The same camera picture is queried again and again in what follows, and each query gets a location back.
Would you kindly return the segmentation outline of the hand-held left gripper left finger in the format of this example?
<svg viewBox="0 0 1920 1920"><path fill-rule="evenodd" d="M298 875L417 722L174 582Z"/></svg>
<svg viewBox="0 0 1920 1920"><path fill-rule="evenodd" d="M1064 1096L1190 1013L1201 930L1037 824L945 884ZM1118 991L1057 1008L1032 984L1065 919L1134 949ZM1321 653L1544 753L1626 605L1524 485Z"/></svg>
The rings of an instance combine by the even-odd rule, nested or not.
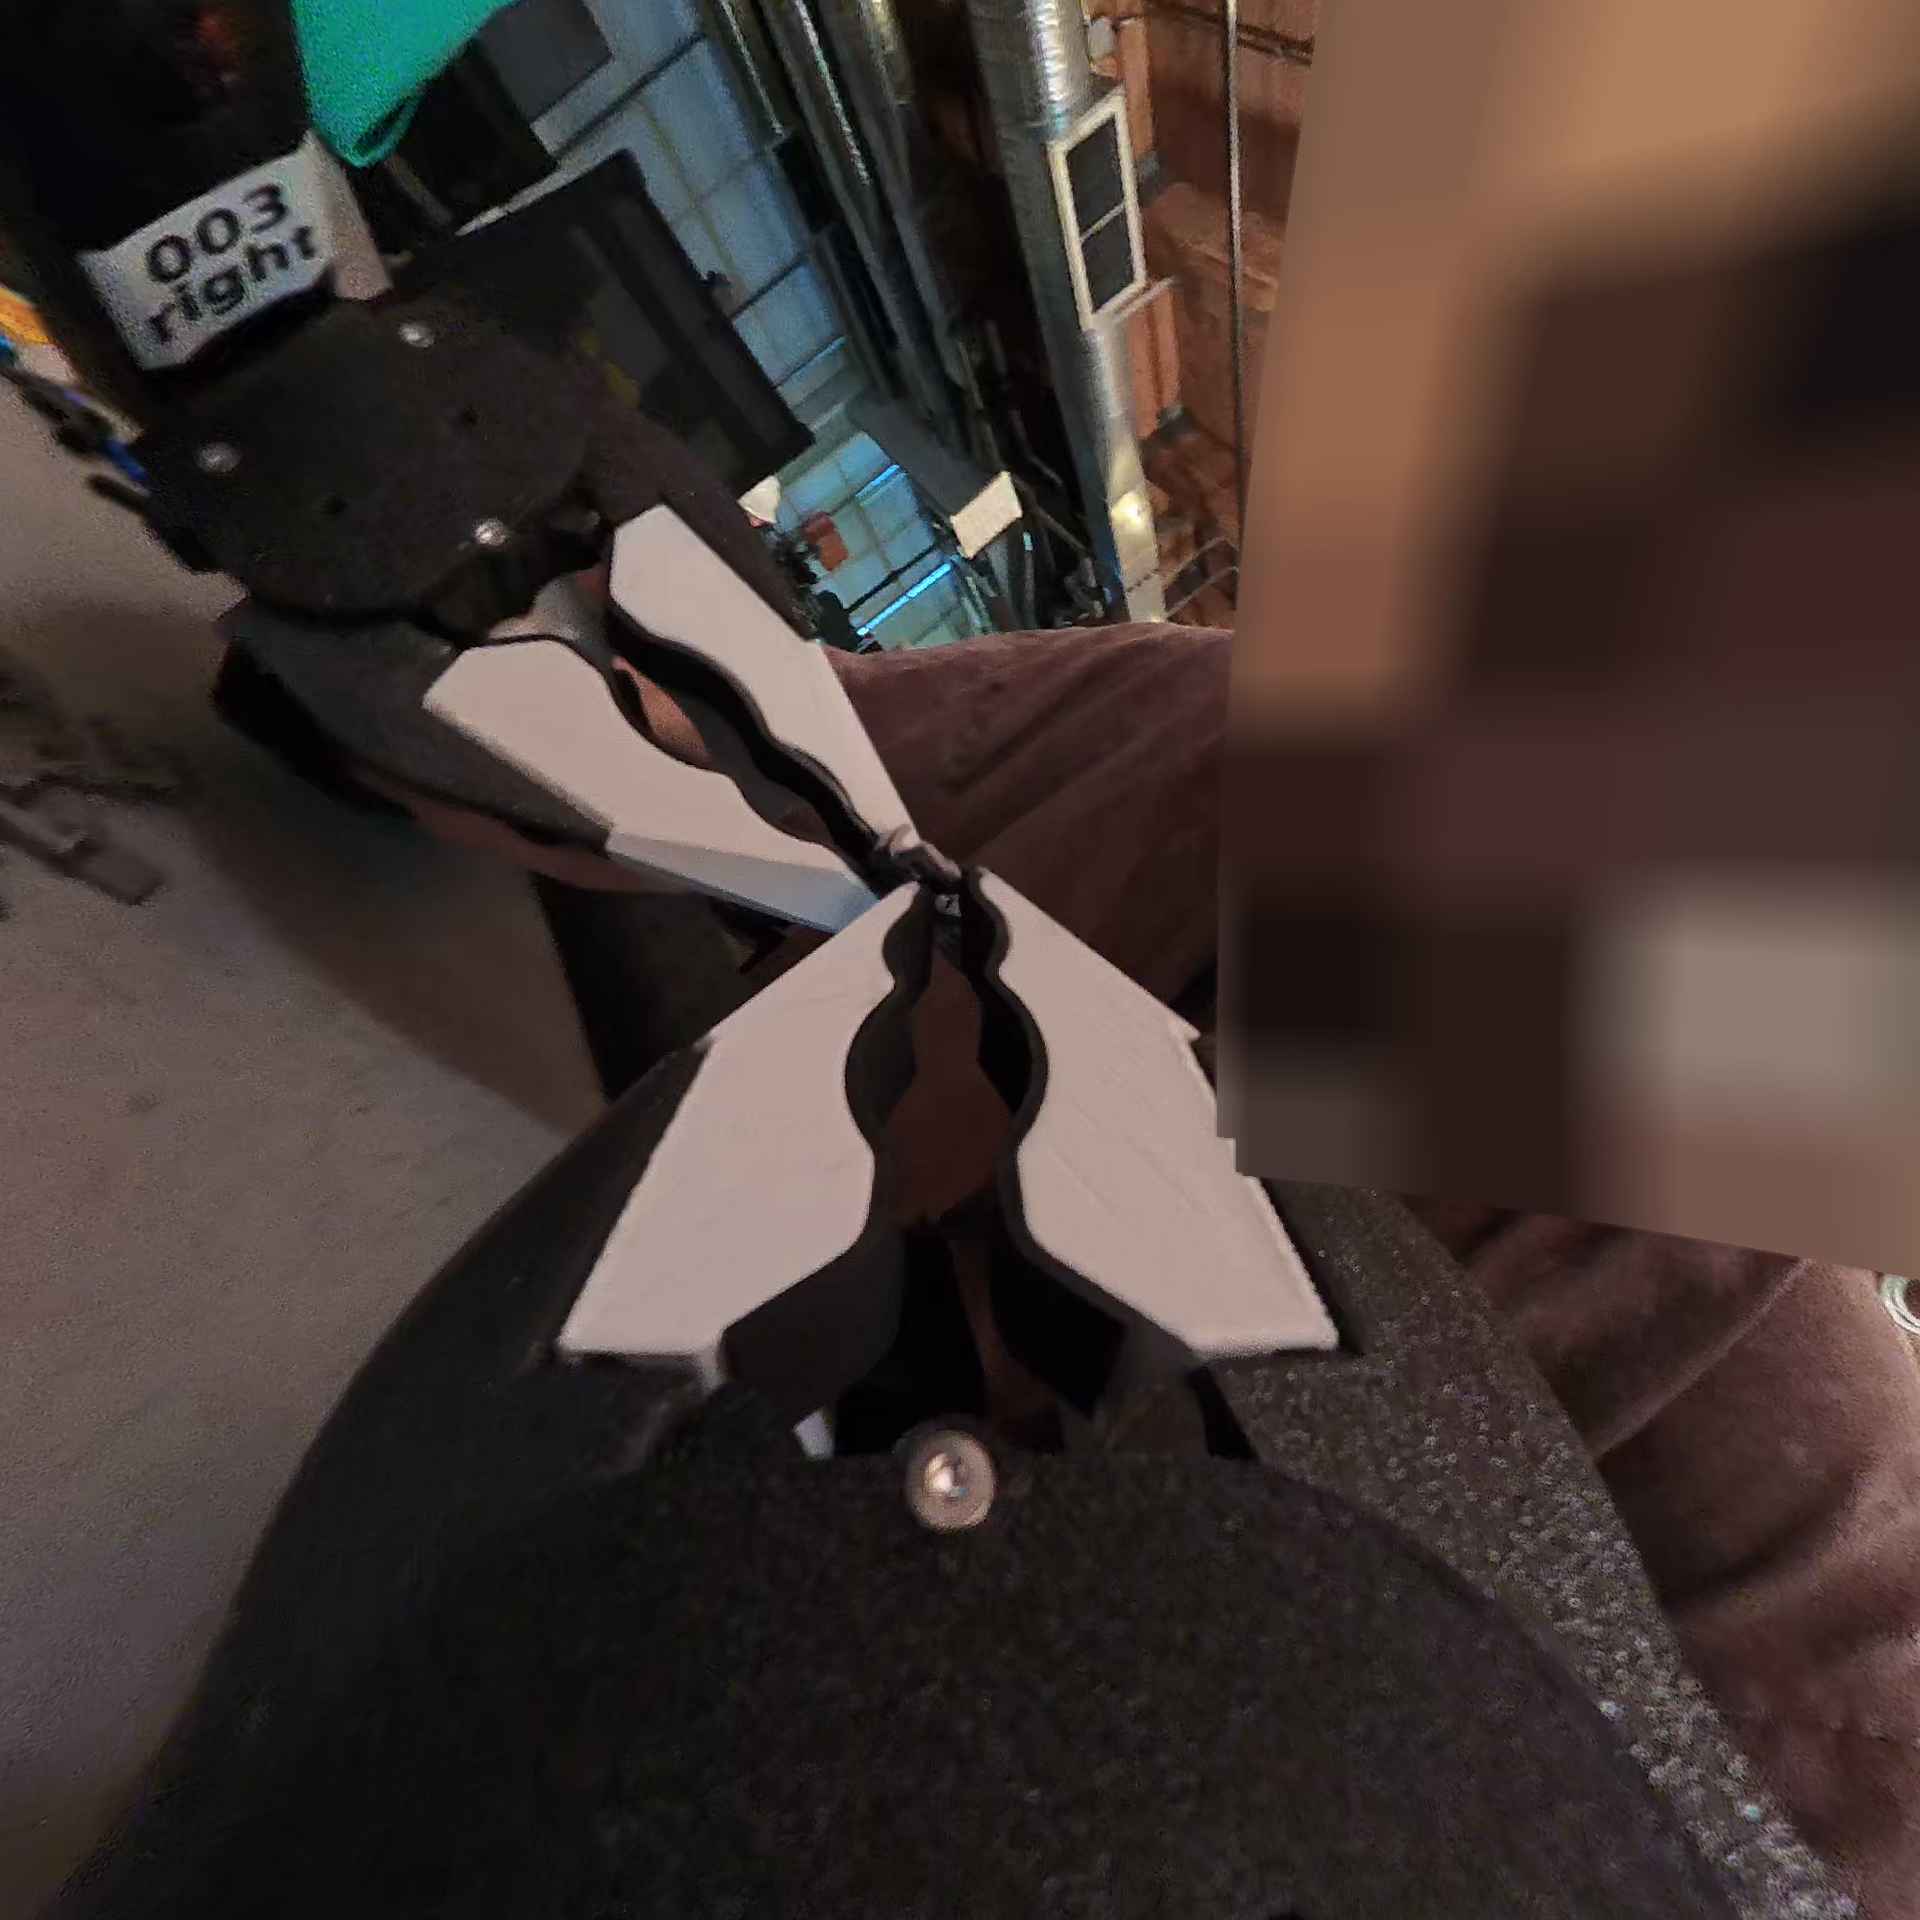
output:
<svg viewBox="0 0 1920 1920"><path fill-rule="evenodd" d="M863 1373L899 1322L881 1139L912 1076L904 884L691 1053L559 1350L687 1373Z"/></svg>

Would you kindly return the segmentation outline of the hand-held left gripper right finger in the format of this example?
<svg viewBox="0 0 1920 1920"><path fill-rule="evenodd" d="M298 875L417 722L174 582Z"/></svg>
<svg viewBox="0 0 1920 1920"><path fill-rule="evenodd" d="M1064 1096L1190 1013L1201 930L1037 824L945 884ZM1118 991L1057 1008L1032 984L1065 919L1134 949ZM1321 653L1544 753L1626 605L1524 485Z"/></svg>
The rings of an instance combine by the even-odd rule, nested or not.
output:
<svg viewBox="0 0 1920 1920"><path fill-rule="evenodd" d="M1021 1259L1178 1362L1336 1350L1276 1202L1217 1129L1191 1022L1003 875L965 875L961 926Z"/></svg>

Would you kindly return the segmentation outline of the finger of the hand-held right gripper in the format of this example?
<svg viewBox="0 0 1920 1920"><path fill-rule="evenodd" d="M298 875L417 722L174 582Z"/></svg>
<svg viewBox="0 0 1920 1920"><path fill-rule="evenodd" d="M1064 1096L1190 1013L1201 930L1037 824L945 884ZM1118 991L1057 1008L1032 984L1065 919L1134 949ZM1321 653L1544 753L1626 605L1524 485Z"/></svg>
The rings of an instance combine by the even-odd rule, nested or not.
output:
<svg viewBox="0 0 1920 1920"><path fill-rule="evenodd" d="M633 729L601 669L564 641L463 651L424 709L585 815L624 870L827 933L877 906L838 850L775 829L722 773Z"/></svg>
<svg viewBox="0 0 1920 1920"><path fill-rule="evenodd" d="M673 508L615 529L609 628L725 773L816 810L848 863L920 857L831 651L797 635Z"/></svg>

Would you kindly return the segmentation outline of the pile of grey track links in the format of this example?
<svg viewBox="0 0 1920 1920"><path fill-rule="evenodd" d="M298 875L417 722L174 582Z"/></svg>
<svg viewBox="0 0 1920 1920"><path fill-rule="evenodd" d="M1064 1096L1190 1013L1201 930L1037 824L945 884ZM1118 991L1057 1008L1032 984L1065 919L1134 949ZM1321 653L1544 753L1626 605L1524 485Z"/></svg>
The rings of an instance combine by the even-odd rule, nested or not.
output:
<svg viewBox="0 0 1920 1920"><path fill-rule="evenodd" d="M23 659L4 655L4 849L136 906L161 874L110 838L104 804L178 804L188 773L110 716L73 709Z"/></svg>

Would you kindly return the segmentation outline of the grey desk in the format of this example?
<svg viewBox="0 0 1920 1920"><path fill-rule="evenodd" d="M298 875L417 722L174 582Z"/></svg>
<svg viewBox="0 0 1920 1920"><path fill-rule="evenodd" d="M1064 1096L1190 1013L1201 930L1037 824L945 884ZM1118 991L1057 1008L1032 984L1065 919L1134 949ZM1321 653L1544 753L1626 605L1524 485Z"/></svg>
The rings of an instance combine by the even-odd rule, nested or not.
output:
<svg viewBox="0 0 1920 1920"><path fill-rule="evenodd" d="M161 889L4 863L4 1913L112 1821L376 1337L598 1114L521 880L210 706L182 574L11 395L4 651L188 775Z"/></svg>

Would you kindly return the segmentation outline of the black monitor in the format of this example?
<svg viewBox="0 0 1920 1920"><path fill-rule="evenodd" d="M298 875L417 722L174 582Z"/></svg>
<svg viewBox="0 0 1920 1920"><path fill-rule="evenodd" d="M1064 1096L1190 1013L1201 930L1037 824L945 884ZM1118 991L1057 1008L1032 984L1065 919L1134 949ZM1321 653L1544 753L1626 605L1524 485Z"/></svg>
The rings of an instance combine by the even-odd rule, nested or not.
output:
<svg viewBox="0 0 1920 1920"><path fill-rule="evenodd" d="M775 479L813 447L629 151L417 252L397 289L444 295L595 365L732 493Z"/></svg>

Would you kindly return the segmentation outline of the green plastic bin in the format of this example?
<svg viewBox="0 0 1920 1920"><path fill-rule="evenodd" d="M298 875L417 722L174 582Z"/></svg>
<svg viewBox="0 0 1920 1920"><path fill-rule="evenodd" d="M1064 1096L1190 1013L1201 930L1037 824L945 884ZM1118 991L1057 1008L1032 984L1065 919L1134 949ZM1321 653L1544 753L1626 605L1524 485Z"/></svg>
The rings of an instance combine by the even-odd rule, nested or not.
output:
<svg viewBox="0 0 1920 1920"><path fill-rule="evenodd" d="M305 106L330 153L383 162L435 79L507 3L290 3Z"/></svg>

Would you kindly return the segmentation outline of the silver ventilation duct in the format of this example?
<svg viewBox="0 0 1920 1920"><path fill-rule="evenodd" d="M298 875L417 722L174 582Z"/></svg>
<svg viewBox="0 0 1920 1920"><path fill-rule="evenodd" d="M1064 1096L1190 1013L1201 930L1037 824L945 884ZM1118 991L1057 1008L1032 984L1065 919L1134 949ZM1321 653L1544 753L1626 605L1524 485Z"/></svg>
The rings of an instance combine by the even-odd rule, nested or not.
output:
<svg viewBox="0 0 1920 1920"><path fill-rule="evenodd" d="M1116 617L1162 621L1159 524L1139 455L1124 334L1141 295L1116 321L1079 330L1047 162L1050 140L1065 134L1107 86L1118 84L1091 69L1079 3L965 3L965 14L1089 518L1097 581Z"/></svg>

